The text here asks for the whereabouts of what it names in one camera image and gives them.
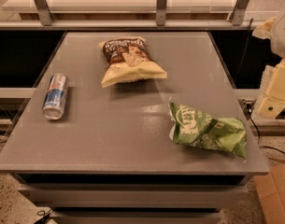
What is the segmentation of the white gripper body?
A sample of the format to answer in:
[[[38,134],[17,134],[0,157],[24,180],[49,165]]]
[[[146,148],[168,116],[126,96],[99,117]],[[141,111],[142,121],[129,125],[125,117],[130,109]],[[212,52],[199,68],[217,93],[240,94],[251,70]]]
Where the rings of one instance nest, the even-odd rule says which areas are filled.
[[[285,104],[285,59],[275,67],[267,65],[261,80],[263,98]]]

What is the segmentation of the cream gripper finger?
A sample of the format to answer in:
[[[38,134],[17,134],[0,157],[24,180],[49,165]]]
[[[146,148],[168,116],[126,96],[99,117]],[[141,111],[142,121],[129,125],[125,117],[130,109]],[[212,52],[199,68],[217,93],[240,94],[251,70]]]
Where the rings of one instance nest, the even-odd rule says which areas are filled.
[[[267,119],[276,118],[285,108],[285,103],[278,99],[259,97],[254,105],[254,112],[260,117]]]

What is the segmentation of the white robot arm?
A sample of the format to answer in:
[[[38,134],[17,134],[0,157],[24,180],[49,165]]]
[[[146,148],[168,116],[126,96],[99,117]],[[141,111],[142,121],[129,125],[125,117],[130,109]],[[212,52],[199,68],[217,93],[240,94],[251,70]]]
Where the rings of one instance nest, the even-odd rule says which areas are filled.
[[[269,39],[271,51],[281,58],[275,67],[265,67],[254,105],[256,115],[274,119],[285,109],[285,7],[276,17],[256,27],[252,34],[257,38]]]

